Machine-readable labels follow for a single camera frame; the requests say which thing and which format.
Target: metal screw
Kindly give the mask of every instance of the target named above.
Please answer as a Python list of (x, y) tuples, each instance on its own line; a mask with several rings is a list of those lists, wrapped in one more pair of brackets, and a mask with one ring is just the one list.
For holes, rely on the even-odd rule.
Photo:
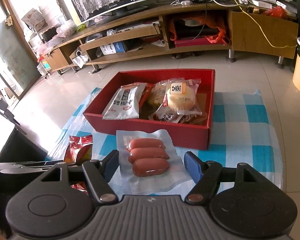
[(191, 194), (188, 196), (188, 200), (191, 202), (200, 202), (203, 200), (203, 196), (200, 194)]
[(116, 198), (116, 195), (113, 195), (113, 194), (103, 194), (100, 197), (100, 200), (103, 201), (103, 202), (111, 202), (111, 201), (114, 201), (115, 198)]

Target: yellow cable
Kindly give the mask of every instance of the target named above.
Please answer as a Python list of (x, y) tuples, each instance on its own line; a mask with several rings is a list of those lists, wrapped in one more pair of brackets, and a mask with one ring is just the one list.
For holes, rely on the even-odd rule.
[(253, 17), (252, 17), (250, 14), (248, 14), (247, 12), (245, 12), (245, 11), (241, 8), (241, 6), (239, 6), (239, 8), (241, 9), (241, 11), (242, 11), (243, 13), (245, 13), (246, 15), (248, 15), (248, 16), (249, 16), (249, 17), (250, 17), (250, 18), (251, 18), (251, 19), (259, 26), (259, 28), (260, 28), (260, 30), (261, 30), (263, 36), (266, 38), (266, 40), (268, 41), (268, 43), (270, 44), (271, 47), (277, 48), (277, 49), (284, 49), (284, 48), (295, 48), (295, 47), (297, 46), (297, 45), (295, 45), (295, 46), (288, 46), (288, 45), (286, 45), (286, 46), (284, 46), (284, 47), (278, 47), (278, 46), (272, 45), (271, 42), (268, 40), (267, 36), (265, 35), (265, 33), (263, 32), (262, 27), (260, 26), (260, 24), (257, 23), (257, 21), (256, 21), (255, 19), (253, 19)]

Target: cabinet door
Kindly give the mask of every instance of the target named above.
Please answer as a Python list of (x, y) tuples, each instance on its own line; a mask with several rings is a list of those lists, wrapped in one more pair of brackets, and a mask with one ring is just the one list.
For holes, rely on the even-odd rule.
[(55, 49), (50, 54), (45, 55), (44, 59), (48, 62), (52, 71), (62, 69), (62, 67), (69, 64), (60, 49)]
[[(260, 24), (272, 45), (277, 47), (295, 46), (298, 24), (266, 15), (250, 14)], [(259, 26), (242, 12), (231, 12), (232, 49), (275, 56), (294, 58), (296, 48), (273, 48), (263, 36)]]

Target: metal cabinet leg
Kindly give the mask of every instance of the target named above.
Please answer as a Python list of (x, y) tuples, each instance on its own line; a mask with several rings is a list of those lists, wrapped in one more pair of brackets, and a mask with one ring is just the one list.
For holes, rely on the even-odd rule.
[(231, 62), (231, 63), (234, 63), (236, 62), (236, 58), (234, 57), (234, 50), (233, 49), (230, 49), (229, 50), (229, 54), (228, 54), (228, 57), (227, 57), (227, 61), (228, 62)]
[(79, 69), (77, 69), (77, 67), (71, 67), (73, 69), (74, 73), (77, 73), (79, 71)]
[(93, 71), (92, 74), (97, 73), (101, 70), (101, 68), (99, 68), (98, 64), (92, 65), (93, 66)]
[(284, 57), (280, 56), (278, 62), (276, 63), (277, 68), (283, 69), (283, 59)]

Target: bread bun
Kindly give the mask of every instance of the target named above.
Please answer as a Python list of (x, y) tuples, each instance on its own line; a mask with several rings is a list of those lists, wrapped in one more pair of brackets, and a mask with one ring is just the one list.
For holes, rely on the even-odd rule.
[(186, 86), (184, 94), (170, 94), (170, 89), (167, 90), (167, 103), (173, 111), (189, 111), (195, 106), (195, 93), (191, 87)]

